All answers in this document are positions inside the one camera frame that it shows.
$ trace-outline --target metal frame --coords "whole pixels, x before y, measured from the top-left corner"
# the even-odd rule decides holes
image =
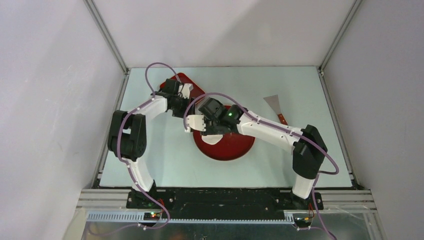
[[[106,24],[103,21],[101,14],[99,13],[98,8],[96,7],[94,0],[84,0],[90,14],[92,15],[96,25],[100,33],[102,34],[104,40],[109,46],[112,54],[116,58],[119,66],[122,71],[125,73],[124,79],[122,81],[122,85],[119,90],[119,94],[116,98],[115,105],[113,107],[114,110],[120,108],[125,89],[127,87],[127,83],[129,80],[129,69],[125,64],[124,59],[122,58],[121,53],[118,50],[116,43],[114,42]],[[337,35],[335,36],[331,46],[325,55],[321,65],[317,67],[317,74],[321,81],[322,89],[324,91],[325,99],[328,104],[328,108],[331,114],[331,118],[333,120],[333,124],[335,126],[336,134],[339,139],[339,143],[341,146],[341,150],[343,153],[343,157],[345,159],[347,169],[349,174],[351,175],[351,179],[353,181],[356,180],[354,176],[353,166],[351,164],[348,151],[346,149],[346,144],[344,142],[342,130],[339,125],[339,120],[337,118],[337,114],[333,105],[333,102],[330,97],[330,93],[325,82],[324,72],[329,59],[331,58],[334,50],[339,44],[341,38],[343,37],[346,29],[351,23],[353,17],[357,13],[359,7],[363,0],[355,0],[352,4],[346,18],[343,21]],[[102,176],[103,167],[105,165],[106,156],[108,149],[106,147],[107,138],[103,140],[103,149],[99,156],[99,159],[96,164],[96,169],[93,174],[93,178],[91,181],[91,186],[93,186],[94,182],[97,179],[100,179]],[[83,189],[81,191],[76,210],[85,210],[91,214],[95,213],[126,213],[134,216],[138,216],[140,212],[151,211],[151,209],[126,209],[127,198],[129,189]],[[324,210],[320,211],[323,214],[336,214],[336,213],[346,213],[346,214],[363,214],[365,222],[367,224],[368,234],[372,240],[386,240],[387,237],[383,231],[383,227],[381,225],[381,220],[377,212],[377,207],[374,203],[373,196],[370,190],[356,190],[353,188],[346,188],[343,190],[340,189],[319,189],[317,188],[317,192],[321,193],[322,201],[324,205]],[[304,214],[307,211],[305,210],[288,210],[285,213],[288,216],[293,214]],[[174,219],[175,221],[181,223],[201,223],[200,220],[181,220]]]

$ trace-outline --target perforated metal strip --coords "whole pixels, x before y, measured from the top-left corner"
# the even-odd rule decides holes
[[[118,223],[154,223],[155,220],[144,220],[145,212],[137,211],[89,211],[87,222],[118,222]],[[185,224],[294,224],[293,214],[286,213],[285,220],[222,220],[222,219],[175,219],[172,218],[170,223]]]

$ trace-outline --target gray wall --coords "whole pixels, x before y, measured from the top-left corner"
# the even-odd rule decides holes
[[[424,1],[364,1],[324,76],[388,238],[423,239]]]
[[[0,3],[0,239],[61,239],[123,73],[82,0]]]

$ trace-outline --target white table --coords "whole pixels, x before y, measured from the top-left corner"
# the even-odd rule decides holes
[[[351,187],[348,169],[336,136],[336,130],[324,96],[317,70],[313,66],[283,67],[177,67],[206,92],[227,94],[244,107],[278,122],[263,97],[278,94],[288,124],[318,128],[328,153],[337,162],[340,173],[322,175],[317,187]],[[129,111],[150,95],[144,68],[131,70],[121,110]],[[173,76],[168,68],[151,68],[152,86]],[[231,104],[216,97],[223,104]],[[181,118],[171,112],[159,115],[147,126],[147,167],[159,187],[292,187],[295,180],[292,156],[282,149],[256,139],[250,151],[235,160],[218,161],[205,156],[196,147],[191,133],[184,132]],[[328,159],[321,170],[333,171]],[[109,152],[100,180],[102,187],[132,185],[125,165]]]

